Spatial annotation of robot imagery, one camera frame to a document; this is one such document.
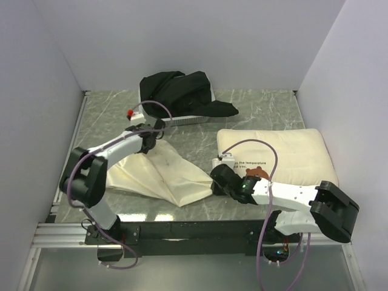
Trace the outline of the cream pillow with bear print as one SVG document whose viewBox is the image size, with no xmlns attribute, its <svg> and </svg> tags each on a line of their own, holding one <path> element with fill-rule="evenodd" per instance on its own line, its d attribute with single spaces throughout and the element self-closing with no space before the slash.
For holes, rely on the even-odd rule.
<svg viewBox="0 0 388 291">
<path fill-rule="evenodd" d="M 273 181 L 300 186 L 316 186 L 321 181 L 330 181 L 339 185 L 323 137 L 316 129 L 222 129 L 217 133 L 218 151 L 233 155 L 234 171 L 241 177 L 269 176 L 275 157 L 266 145 L 257 142 L 258 139 L 270 144 L 278 155 Z"/>
</svg>

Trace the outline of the cream satin pillowcase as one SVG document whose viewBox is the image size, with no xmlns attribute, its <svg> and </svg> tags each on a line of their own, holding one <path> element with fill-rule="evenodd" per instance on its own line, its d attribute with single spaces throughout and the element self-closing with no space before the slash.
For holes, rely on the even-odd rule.
<svg viewBox="0 0 388 291">
<path fill-rule="evenodd" d="M 166 200 L 178 207 L 212 194 L 212 179 L 159 140 L 147 154 L 132 154 L 107 172 L 106 187 Z"/>
</svg>

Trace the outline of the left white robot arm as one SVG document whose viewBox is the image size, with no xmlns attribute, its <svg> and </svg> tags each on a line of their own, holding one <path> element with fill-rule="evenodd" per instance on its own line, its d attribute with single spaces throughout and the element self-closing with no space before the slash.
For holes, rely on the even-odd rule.
<svg viewBox="0 0 388 291">
<path fill-rule="evenodd" d="M 165 122 L 156 118 L 131 125 L 96 147 L 77 147 L 70 152 L 59 189 L 71 207 L 83 211 L 96 224 L 106 243 L 113 244 L 122 237 L 121 220 L 104 199 L 108 169 L 129 155 L 148 153 L 165 129 Z"/>
</svg>

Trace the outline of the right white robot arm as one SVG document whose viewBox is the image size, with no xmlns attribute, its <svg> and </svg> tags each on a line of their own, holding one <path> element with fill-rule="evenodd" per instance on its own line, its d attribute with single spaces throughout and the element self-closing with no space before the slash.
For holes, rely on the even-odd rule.
<svg viewBox="0 0 388 291">
<path fill-rule="evenodd" d="M 296 186 L 255 176 L 242 178 L 225 164 L 216 166 L 210 177 L 217 195 L 229 195 L 242 204 L 287 209 L 276 213 L 267 225 L 271 241 L 279 242 L 294 233 L 321 233 L 343 244 L 351 241 L 360 207 L 332 182 Z"/>
</svg>

